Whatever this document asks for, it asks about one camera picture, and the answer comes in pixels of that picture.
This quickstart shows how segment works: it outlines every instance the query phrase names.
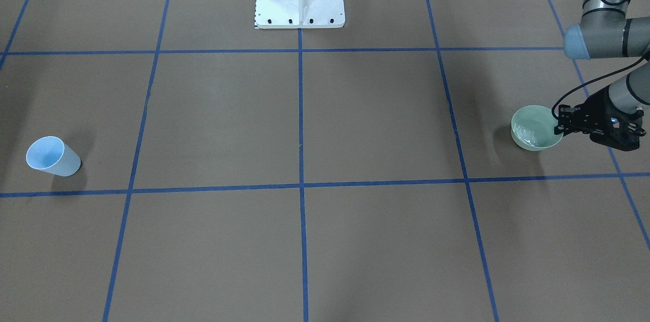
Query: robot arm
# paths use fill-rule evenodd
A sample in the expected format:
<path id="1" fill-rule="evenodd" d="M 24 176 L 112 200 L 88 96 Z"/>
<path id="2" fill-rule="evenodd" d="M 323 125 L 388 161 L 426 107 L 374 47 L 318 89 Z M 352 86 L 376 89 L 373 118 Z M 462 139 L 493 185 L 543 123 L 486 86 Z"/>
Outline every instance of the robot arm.
<path id="1" fill-rule="evenodd" d="M 569 58 L 650 58 L 650 17 L 626 19 L 630 0 L 584 0 L 579 25 L 568 28 Z M 643 110 L 650 107 L 650 65 L 646 63 L 576 107 L 559 106 L 557 134 L 583 132 L 599 144 L 623 151 L 639 148 Z"/>

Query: light blue plastic cup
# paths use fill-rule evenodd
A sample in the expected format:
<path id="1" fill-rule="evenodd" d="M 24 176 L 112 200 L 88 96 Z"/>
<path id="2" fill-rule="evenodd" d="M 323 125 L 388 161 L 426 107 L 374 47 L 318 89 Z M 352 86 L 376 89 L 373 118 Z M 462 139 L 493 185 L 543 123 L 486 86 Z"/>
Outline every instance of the light blue plastic cup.
<path id="1" fill-rule="evenodd" d="M 555 135 L 557 119 L 548 107 L 524 106 L 512 116 L 510 134 L 517 146 L 529 151 L 541 151 L 555 146 L 562 134 Z"/>
<path id="2" fill-rule="evenodd" d="M 25 159 L 32 169 L 58 176 L 70 176 L 81 166 L 79 156 L 58 137 L 42 137 L 35 141 Z"/>

